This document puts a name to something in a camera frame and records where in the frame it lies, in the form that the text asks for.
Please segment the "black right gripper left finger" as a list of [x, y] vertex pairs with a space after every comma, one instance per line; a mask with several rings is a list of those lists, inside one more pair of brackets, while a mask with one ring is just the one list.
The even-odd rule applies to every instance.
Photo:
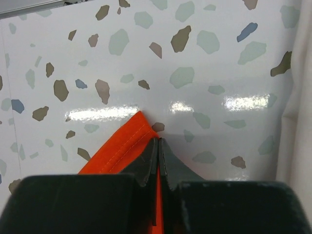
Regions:
[[120, 173], [23, 179], [0, 218], [3, 234], [147, 234], [156, 224], [158, 140]]

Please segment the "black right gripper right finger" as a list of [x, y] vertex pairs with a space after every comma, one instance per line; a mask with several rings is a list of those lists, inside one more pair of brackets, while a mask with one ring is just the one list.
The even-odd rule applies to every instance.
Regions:
[[205, 180], [165, 139], [158, 161], [166, 234], [309, 234], [311, 225], [293, 190], [277, 181]]

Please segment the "orange t-shirt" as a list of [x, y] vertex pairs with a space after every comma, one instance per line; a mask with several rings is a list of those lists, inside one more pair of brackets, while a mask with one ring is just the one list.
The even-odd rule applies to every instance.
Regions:
[[141, 111], [123, 124], [93, 155], [80, 174], [116, 174], [143, 152], [149, 140], [159, 138]]

